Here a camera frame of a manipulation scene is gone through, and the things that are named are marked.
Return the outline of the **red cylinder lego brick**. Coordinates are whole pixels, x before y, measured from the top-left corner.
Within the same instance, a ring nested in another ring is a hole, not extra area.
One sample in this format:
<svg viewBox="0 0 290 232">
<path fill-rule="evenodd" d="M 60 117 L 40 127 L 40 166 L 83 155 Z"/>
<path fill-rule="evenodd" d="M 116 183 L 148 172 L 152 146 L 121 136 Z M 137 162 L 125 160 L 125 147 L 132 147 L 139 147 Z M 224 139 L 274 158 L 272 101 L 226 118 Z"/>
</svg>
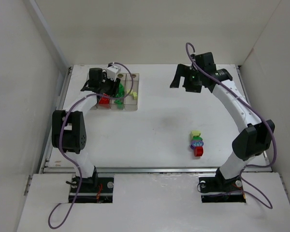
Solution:
<svg viewBox="0 0 290 232">
<path fill-rule="evenodd" d="M 203 147 L 202 146 L 197 146 L 193 150 L 193 154 L 195 157 L 201 157 L 203 155 Z"/>
</svg>

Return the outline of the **clear container far right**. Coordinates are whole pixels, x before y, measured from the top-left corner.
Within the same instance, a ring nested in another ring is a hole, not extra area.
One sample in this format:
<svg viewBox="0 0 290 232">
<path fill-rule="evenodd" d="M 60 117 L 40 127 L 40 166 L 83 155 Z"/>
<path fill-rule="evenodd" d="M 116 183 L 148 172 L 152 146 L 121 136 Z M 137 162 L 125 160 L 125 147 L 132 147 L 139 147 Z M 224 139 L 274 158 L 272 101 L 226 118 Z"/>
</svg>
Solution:
<svg viewBox="0 0 290 232">
<path fill-rule="evenodd" d="M 126 73 L 125 95 L 129 95 L 124 99 L 124 109 L 126 111 L 136 111 L 138 109 L 138 95 L 139 95 L 139 74 L 133 73 L 132 78 L 129 73 Z"/>
</svg>

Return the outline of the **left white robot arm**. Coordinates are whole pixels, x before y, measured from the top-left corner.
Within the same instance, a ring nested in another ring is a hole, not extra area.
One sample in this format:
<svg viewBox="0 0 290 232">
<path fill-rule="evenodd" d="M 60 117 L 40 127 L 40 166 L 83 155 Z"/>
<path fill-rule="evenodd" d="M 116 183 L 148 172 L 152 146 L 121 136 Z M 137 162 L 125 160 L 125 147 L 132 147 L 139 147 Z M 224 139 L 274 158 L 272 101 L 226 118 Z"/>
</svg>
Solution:
<svg viewBox="0 0 290 232">
<path fill-rule="evenodd" d="M 87 79 L 78 97 L 65 109 L 52 113 L 52 146 L 76 169 L 71 185 L 95 188 L 98 174 L 95 165 L 85 151 L 87 133 L 84 116 L 100 100 L 114 98 L 119 91 L 121 68 L 109 65 L 107 68 L 90 68 Z"/>
</svg>

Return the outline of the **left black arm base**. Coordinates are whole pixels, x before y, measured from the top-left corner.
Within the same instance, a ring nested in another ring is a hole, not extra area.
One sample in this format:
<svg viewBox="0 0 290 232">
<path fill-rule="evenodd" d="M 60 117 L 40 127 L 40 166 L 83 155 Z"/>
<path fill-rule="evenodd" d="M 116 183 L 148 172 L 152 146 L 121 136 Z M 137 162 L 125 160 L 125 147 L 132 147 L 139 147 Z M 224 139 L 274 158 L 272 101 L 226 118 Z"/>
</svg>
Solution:
<svg viewBox="0 0 290 232">
<path fill-rule="evenodd" d="M 112 203 L 113 190 L 113 177 L 99 177 L 96 186 L 83 180 L 75 203 Z"/>
</svg>

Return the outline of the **purple flower lego brick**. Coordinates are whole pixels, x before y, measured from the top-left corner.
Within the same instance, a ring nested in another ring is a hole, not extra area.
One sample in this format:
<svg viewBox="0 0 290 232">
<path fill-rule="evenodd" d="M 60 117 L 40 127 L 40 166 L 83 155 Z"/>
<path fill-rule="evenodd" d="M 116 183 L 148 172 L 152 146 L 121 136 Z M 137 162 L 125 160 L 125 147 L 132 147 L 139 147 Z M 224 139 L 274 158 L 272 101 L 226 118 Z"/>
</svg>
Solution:
<svg viewBox="0 0 290 232">
<path fill-rule="evenodd" d="M 194 150 L 196 147 L 203 147 L 203 145 L 203 140 L 192 140 L 190 143 L 190 148 Z"/>
</svg>

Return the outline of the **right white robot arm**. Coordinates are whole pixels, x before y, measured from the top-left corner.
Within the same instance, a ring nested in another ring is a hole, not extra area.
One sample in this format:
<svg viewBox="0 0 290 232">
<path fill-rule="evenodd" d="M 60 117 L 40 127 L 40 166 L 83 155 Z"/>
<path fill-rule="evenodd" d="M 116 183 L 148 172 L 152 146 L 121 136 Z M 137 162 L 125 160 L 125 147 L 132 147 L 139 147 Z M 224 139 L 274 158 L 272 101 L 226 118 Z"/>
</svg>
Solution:
<svg viewBox="0 0 290 232">
<path fill-rule="evenodd" d="M 231 74 L 226 69 L 217 69 L 211 52 L 190 56 L 200 69 L 178 64 L 170 88 L 178 88 L 184 78 L 187 92 L 199 93 L 207 88 L 227 109 L 233 118 L 239 134 L 232 142 L 232 153 L 227 161 L 216 170 L 214 177 L 200 178 L 201 191 L 233 191 L 240 172 L 256 156 L 266 151 L 275 130 L 273 121 L 262 120 L 254 113 L 242 94 L 237 90 Z"/>
</svg>

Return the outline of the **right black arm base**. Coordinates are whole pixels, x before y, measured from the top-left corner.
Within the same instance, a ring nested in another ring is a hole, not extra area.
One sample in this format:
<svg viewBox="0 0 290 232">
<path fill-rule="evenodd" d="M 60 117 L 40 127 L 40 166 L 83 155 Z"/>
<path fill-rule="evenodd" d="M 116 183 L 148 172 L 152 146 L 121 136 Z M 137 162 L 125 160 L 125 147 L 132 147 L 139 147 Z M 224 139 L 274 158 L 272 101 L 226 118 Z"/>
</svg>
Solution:
<svg viewBox="0 0 290 232">
<path fill-rule="evenodd" d="M 201 176 L 198 191 L 202 203 L 246 203 L 240 177 L 223 183 L 215 176 Z"/>
</svg>

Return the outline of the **yellow square lego brick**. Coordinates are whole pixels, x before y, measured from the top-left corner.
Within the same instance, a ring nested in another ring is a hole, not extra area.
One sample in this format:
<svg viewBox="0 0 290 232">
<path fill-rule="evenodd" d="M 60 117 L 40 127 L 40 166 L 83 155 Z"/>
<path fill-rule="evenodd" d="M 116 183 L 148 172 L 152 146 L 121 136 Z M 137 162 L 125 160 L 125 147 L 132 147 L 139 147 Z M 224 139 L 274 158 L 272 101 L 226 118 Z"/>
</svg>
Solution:
<svg viewBox="0 0 290 232">
<path fill-rule="evenodd" d="M 132 96 L 133 96 L 133 99 L 134 99 L 134 100 L 137 100 L 137 99 L 138 99 L 138 94 L 137 94 L 137 92 L 133 92 L 133 95 L 132 95 Z"/>
</svg>

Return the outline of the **clear container far left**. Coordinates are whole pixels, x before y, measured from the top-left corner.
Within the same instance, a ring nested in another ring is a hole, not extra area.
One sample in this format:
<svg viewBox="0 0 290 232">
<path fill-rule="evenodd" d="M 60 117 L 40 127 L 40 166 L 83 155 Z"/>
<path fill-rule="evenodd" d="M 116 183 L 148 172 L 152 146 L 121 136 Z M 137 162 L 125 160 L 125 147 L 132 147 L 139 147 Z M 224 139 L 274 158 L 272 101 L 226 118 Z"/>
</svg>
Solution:
<svg viewBox="0 0 290 232">
<path fill-rule="evenodd" d="M 92 106 L 91 108 L 90 108 L 90 110 L 97 110 L 98 109 L 98 104 L 95 104 L 94 106 Z"/>
</svg>

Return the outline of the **clear container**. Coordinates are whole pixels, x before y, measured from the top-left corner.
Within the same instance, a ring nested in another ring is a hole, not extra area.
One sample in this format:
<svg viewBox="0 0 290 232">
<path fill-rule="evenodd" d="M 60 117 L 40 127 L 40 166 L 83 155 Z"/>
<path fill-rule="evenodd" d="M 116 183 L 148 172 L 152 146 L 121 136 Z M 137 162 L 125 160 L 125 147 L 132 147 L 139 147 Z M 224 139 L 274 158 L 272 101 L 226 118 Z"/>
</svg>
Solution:
<svg viewBox="0 0 290 232">
<path fill-rule="evenodd" d="M 124 86 L 125 88 L 125 81 L 126 81 L 126 74 L 125 73 L 120 73 L 118 75 L 119 79 L 120 79 L 120 83 Z M 123 109 L 116 109 L 116 106 L 114 104 L 115 100 L 111 100 L 110 105 L 111 105 L 111 110 L 123 110 Z"/>
<path fill-rule="evenodd" d="M 126 111 L 136 111 L 138 109 L 138 95 L 139 95 L 139 74 L 133 73 L 132 78 L 129 73 L 126 73 L 125 95 L 129 95 L 124 99 L 124 109 Z"/>
<path fill-rule="evenodd" d="M 99 110 L 108 110 L 111 108 L 110 99 L 108 95 L 103 97 L 97 97 L 97 109 Z"/>
<path fill-rule="evenodd" d="M 90 110 L 97 110 L 98 109 L 98 104 L 95 104 L 94 106 L 92 106 L 91 108 L 90 108 Z"/>
</svg>

